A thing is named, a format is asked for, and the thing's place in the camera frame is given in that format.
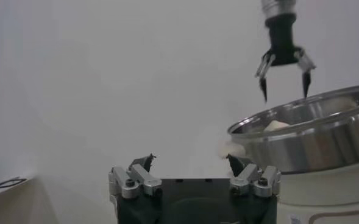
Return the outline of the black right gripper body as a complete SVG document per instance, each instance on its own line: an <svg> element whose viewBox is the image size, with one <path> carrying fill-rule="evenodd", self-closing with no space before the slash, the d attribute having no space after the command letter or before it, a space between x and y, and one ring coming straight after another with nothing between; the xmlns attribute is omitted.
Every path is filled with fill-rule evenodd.
<svg viewBox="0 0 359 224"><path fill-rule="evenodd" d="M301 50L293 42L293 24L296 21L295 13L277 15L266 20L269 29L271 48L268 55L274 55L271 66L290 65L298 62L295 53Z"/></svg>

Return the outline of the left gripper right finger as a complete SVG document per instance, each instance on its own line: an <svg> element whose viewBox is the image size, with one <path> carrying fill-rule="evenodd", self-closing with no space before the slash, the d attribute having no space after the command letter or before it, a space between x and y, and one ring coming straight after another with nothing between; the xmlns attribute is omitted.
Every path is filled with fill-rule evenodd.
<svg viewBox="0 0 359 224"><path fill-rule="evenodd" d="M260 198L269 198L280 193L280 171L274 166L264 169L250 159L228 154L233 177L230 179L230 190L233 195L242 196L250 193Z"/></svg>

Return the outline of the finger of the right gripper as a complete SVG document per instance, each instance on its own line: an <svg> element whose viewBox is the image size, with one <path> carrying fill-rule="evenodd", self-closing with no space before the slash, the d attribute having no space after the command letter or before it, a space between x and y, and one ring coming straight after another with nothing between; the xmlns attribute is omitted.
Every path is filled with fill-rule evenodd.
<svg viewBox="0 0 359 224"><path fill-rule="evenodd" d="M298 47L294 53L294 57L297 59L297 65L302 71L303 94L304 97L307 98L311 85L311 72L316 68L316 65L303 48Z"/></svg>
<svg viewBox="0 0 359 224"><path fill-rule="evenodd" d="M268 101L266 74L275 60L272 50L267 51L261 58L261 63L255 73L258 78L259 87L262 92L265 103Z"/></svg>

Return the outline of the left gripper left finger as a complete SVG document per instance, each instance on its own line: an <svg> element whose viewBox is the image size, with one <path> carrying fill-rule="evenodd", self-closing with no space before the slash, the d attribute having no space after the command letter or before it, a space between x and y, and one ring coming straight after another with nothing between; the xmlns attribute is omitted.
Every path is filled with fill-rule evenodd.
<svg viewBox="0 0 359 224"><path fill-rule="evenodd" d="M124 169L114 166L108 173L110 195L137 198L140 194L158 197L162 193L162 180L149 171L155 159L153 154L137 158Z"/></svg>

